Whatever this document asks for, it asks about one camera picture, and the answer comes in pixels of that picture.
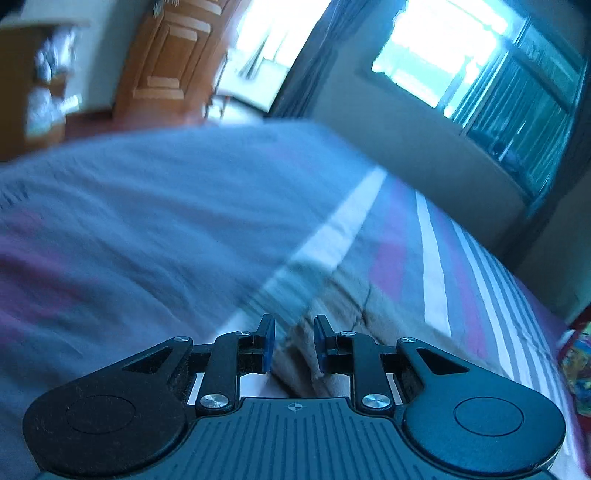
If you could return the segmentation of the grey sweatpants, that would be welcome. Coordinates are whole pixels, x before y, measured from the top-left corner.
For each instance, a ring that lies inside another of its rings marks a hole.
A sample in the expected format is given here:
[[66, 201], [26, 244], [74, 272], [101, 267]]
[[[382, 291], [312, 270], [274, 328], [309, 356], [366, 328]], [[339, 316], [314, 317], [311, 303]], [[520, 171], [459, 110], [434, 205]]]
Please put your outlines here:
[[242, 306], [253, 327], [263, 314], [276, 318], [276, 346], [271, 375], [297, 397], [345, 396], [344, 377], [322, 374], [315, 354], [312, 324], [325, 315], [335, 331], [356, 331], [377, 344], [394, 345], [401, 337], [415, 337], [501, 376], [497, 360], [480, 359], [450, 335], [415, 318], [397, 306], [377, 286], [345, 267], [329, 274], [310, 261], [297, 262], [277, 272]]

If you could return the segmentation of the striped purple bed sheet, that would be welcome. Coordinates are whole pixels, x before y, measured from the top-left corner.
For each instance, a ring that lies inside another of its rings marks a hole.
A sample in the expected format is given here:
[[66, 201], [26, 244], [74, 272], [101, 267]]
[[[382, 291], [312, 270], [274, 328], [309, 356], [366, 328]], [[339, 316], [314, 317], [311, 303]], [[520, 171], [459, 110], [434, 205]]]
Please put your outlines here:
[[255, 328], [243, 304], [304, 261], [352, 270], [552, 400], [553, 473], [584, 477], [561, 321], [421, 192], [287, 121], [103, 135], [2, 166], [2, 477], [37, 474], [21, 422], [38, 396], [174, 336]]

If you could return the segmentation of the colourful folded blanket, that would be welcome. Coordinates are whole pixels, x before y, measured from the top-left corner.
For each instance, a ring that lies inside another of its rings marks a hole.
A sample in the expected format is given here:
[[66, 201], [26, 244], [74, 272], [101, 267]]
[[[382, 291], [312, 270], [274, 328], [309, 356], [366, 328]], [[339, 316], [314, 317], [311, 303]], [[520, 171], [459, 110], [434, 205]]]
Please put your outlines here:
[[590, 316], [575, 319], [559, 340], [558, 363], [577, 414], [590, 417]]

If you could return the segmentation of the wooden chair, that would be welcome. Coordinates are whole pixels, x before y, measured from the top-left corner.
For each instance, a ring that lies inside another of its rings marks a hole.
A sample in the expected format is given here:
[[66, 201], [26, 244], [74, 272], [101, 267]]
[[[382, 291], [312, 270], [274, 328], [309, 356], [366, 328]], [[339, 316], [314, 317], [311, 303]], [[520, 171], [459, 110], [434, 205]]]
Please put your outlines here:
[[204, 118], [208, 119], [211, 116], [212, 109], [217, 107], [218, 119], [221, 119], [224, 115], [226, 107], [230, 101], [230, 95], [221, 92], [219, 85], [221, 84], [222, 76], [224, 74], [226, 65], [228, 65], [228, 52], [225, 52], [221, 59], [221, 65], [219, 65], [213, 80], [213, 86], [211, 96], [209, 96], [207, 103], [204, 108]]

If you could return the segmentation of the dark teal left curtain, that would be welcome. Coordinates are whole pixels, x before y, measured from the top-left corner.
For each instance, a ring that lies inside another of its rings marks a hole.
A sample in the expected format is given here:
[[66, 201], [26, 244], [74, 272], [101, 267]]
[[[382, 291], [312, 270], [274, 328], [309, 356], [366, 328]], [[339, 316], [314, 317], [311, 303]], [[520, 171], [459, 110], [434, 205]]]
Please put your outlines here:
[[269, 119], [301, 119], [311, 114], [315, 96], [328, 78], [343, 42], [359, 30], [379, 1], [331, 1], [273, 100]]

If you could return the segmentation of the brown wooden door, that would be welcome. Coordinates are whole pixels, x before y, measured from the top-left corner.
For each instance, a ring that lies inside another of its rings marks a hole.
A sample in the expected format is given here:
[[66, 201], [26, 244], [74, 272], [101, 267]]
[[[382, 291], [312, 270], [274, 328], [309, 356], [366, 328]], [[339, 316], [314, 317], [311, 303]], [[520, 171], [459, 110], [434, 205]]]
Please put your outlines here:
[[248, 1], [156, 1], [119, 81], [113, 118], [204, 117]]

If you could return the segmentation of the wooden shelf cabinet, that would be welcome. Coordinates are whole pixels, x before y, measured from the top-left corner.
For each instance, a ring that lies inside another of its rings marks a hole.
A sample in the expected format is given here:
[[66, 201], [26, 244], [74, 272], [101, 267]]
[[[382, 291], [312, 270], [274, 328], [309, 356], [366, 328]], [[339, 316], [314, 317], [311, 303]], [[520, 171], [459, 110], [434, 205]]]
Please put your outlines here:
[[46, 149], [65, 137], [80, 97], [66, 94], [83, 21], [53, 20], [1, 28], [1, 160]]

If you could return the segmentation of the window with frame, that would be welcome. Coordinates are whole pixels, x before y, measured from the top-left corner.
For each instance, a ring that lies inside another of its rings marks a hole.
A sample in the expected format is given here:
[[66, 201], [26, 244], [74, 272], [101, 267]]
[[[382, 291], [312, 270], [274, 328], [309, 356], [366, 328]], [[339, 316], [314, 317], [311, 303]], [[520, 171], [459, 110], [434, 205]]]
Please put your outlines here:
[[458, 125], [535, 198], [566, 147], [583, 59], [504, 1], [408, 1], [372, 71]]

